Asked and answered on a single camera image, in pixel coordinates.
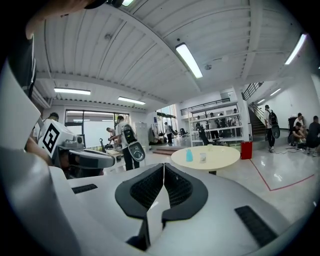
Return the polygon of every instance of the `window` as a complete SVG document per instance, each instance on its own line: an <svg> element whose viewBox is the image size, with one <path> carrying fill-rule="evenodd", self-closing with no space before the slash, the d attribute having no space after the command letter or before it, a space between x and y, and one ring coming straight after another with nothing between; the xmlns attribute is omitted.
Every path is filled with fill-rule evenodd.
<svg viewBox="0 0 320 256"><path fill-rule="evenodd" d="M65 114L65 126L76 135L84 135L84 144L86 148L100 146L100 139L103 144L108 143L111 137L107 128L114 129L118 116L123 116L129 123L129 114L85 111L85 110L67 110Z"/></svg>

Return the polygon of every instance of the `smoke detector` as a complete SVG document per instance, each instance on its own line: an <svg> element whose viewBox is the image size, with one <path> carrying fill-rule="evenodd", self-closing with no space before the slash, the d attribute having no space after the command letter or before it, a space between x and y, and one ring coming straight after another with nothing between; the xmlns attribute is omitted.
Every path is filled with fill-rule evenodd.
<svg viewBox="0 0 320 256"><path fill-rule="evenodd" d="M210 65L210 64L207 64L207 65L204 66L205 70L210 70L211 68L212 68L212 65Z"/></svg>

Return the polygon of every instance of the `white round table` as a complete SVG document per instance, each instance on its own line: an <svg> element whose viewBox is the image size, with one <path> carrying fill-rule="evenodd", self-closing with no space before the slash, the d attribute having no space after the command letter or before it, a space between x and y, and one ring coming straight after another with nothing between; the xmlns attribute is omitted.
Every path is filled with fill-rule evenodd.
<svg viewBox="0 0 320 256"><path fill-rule="evenodd" d="M187 150L191 150L193 161L187 162ZM206 154L206 161L200 162L200 154ZM238 161L240 152L228 146L194 146L174 152L171 159L179 166L216 174L217 169L230 166Z"/></svg>

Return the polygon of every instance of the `red trash bin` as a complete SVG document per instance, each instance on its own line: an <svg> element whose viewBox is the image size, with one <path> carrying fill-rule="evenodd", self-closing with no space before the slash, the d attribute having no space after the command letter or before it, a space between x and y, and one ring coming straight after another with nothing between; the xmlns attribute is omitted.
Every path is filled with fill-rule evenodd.
<svg viewBox="0 0 320 256"><path fill-rule="evenodd" d="M252 141L241 142L241 159L252 158Z"/></svg>

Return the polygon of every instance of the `black backpack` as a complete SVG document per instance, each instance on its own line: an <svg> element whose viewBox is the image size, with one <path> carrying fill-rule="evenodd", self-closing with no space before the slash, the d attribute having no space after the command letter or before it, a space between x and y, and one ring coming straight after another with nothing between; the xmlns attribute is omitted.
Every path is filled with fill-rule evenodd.
<svg viewBox="0 0 320 256"><path fill-rule="evenodd" d="M269 124L271 126L274 126L274 125L278 125L278 118L277 118L277 115L274 113L273 110L271 110L271 112L268 110L269 112Z"/></svg>

